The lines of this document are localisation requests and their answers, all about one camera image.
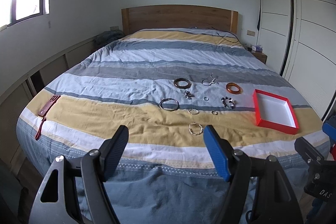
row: power outlet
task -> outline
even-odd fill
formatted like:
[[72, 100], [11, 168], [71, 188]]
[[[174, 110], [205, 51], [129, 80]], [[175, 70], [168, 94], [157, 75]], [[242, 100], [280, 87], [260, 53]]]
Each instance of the power outlet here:
[[252, 37], [255, 37], [255, 32], [247, 30], [247, 35], [250, 35]]

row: silver bolt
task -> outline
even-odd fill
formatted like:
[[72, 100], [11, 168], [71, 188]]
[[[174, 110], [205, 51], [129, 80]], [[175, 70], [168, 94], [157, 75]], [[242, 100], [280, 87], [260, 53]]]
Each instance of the silver bolt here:
[[55, 160], [57, 162], [60, 162], [60, 161], [64, 160], [64, 156], [63, 155], [57, 156]]
[[95, 155], [97, 155], [98, 153], [99, 153], [99, 150], [98, 150], [98, 149], [92, 149], [92, 150], [89, 152], [90, 156], [95, 156]]
[[233, 154], [235, 154], [236, 156], [241, 156], [243, 154], [243, 152], [242, 152], [242, 150], [235, 149], [235, 150], [233, 150]]
[[276, 162], [277, 158], [273, 155], [270, 155], [270, 156], [268, 156], [268, 160], [271, 161], [271, 162]]

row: red box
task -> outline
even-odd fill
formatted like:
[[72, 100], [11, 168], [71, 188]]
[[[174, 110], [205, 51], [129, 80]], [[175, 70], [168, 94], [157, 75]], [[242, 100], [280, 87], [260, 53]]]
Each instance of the red box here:
[[289, 100], [263, 90], [254, 90], [253, 101], [257, 126], [295, 135], [299, 123]]

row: bed sheet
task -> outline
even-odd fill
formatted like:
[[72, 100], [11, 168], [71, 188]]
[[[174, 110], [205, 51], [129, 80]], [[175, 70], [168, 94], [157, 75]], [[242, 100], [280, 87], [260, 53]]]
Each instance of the bed sheet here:
[[[202, 85], [211, 74], [216, 83]], [[191, 100], [173, 85], [180, 77], [192, 84]], [[228, 93], [229, 82], [243, 92]], [[296, 135], [255, 125], [255, 89], [290, 100], [300, 126]], [[48, 112], [36, 141], [41, 124], [37, 113], [54, 94], [61, 97]], [[225, 96], [236, 101], [233, 110], [223, 106]], [[178, 100], [179, 109], [161, 109], [163, 98]], [[199, 114], [191, 115], [188, 109]], [[217, 175], [203, 136], [189, 133], [193, 122], [212, 124], [221, 138], [249, 156], [275, 155], [297, 198], [307, 180], [307, 165], [294, 150], [295, 139], [304, 136], [324, 156], [329, 152], [329, 138], [307, 101], [234, 35], [181, 28], [141, 30], [99, 49], [34, 97], [20, 115], [17, 137], [28, 159], [45, 175], [57, 155], [83, 156], [112, 137], [119, 125], [126, 125], [129, 143], [115, 175], [105, 183], [120, 222], [213, 223], [228, 184]], [[76, 183], [81, 211], [90, 218], [83, 185], [80, 180]], [[255, 184], [252, 178], [245, 213], [252, 207]]]

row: nightstand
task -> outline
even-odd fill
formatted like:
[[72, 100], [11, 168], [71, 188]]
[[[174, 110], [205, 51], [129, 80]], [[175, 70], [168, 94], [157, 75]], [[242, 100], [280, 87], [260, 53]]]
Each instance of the nightstand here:
[[253, 52], [251, 48], [248, 48], [247, 50], [250, 53], [252, 53], [256, 59], [258, 59], [261, 62], [263, 62], [264, 64], [266, 64], [266, 60], [267, 60], [267, 55], [266, 54], [264, 54], [262, 52]]

